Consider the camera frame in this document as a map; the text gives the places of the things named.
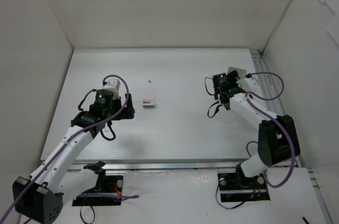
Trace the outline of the eraser with pink sleeve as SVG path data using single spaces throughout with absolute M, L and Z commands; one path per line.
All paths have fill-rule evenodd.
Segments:
M 143 99 L 142 107 L 144 109 L 154 109 L 156 107 L 156 103 L 154 100 L 151 99 Z

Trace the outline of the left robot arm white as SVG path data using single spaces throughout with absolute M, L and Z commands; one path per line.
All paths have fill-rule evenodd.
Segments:
M 88 164 L 74 180 L 64 180 L 78 155 L 110 127 L 114 120 L 133 119 L 130 93 L 121 101 L 117 90 L 99 89 L 89 110 L 80 109 L 60 144 L 29 177 L 18 177 L 13 185 L 15 211 L 38 223 L 53 223 L 62 208 L 82 192 L 102 191 L 106 185 L 104 163 Z

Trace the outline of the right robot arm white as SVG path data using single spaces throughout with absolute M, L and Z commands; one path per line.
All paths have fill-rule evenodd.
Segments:
M 257 153 L 236 166 L 234 181 L 237 186 L 246 188 L 254 177 L 265 173 L 270 167 L 286 160 L 294 165 L 300 155 L 300 145 L 293 118 L 278 115 L 256 102 L 264 101 L 259 96 L 259 83 L 256 73 L 240 75 L 233 70 L 229 73 L 213 75 L 216 112 L 221 106 L 245 118 L 258 130 Z

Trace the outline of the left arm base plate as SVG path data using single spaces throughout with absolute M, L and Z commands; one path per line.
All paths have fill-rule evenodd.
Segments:
M 100 194 L 121 195 L 123 187 L 122 175 L 110 175 L 100 180 L 99 188 L 89 189 L 81 193 L 72 201 L 73 207 L 81 206 L 120 206 L 121 200 L 115 198 L 107 198 Z

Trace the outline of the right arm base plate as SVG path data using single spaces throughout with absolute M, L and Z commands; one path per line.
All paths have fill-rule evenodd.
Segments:
M 269 201 L 263 174 L 249 179 L 245 185 L 240 185 L 235 173 L 218 173 L 218 192 L 222 203 Z

